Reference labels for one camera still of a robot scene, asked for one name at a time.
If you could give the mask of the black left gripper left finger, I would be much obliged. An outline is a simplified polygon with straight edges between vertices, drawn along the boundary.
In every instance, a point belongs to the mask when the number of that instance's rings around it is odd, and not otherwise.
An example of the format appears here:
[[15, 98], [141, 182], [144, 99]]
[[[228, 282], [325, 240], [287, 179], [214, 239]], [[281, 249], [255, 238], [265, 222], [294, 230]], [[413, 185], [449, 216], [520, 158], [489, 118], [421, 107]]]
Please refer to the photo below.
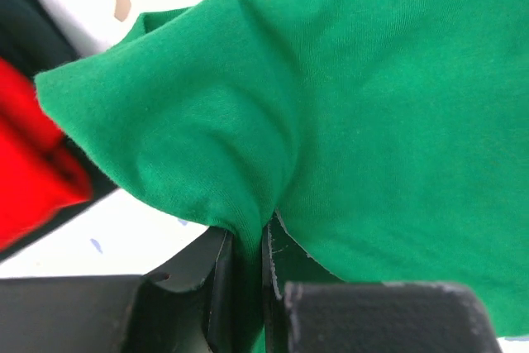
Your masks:
[[3, 352], [230, 352], [232, 235], [209, 228], [145, 275], [4, 279]]

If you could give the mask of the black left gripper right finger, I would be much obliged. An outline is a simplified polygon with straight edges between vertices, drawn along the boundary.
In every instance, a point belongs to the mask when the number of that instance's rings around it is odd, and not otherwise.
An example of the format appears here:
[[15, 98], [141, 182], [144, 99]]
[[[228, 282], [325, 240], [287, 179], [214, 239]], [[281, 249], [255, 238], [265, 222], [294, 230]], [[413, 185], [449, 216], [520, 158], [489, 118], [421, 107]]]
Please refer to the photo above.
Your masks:
[[484, 305], [461, 284], [347, 283], [273, 215], [262, 239], [268, 352], [495, 353]]

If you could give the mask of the green t shirt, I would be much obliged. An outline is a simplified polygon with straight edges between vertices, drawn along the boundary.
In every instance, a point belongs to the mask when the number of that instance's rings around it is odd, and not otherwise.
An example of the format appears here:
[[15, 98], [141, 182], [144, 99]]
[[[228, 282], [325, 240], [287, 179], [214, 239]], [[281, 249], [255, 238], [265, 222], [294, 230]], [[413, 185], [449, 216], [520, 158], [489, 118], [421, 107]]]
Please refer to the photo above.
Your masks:
[[234, 235], [238, 352], [274, 213], [341, 279], [459, 282], [528, 332], [528, 0], [203, 0], [36, 91], [119, 187]]

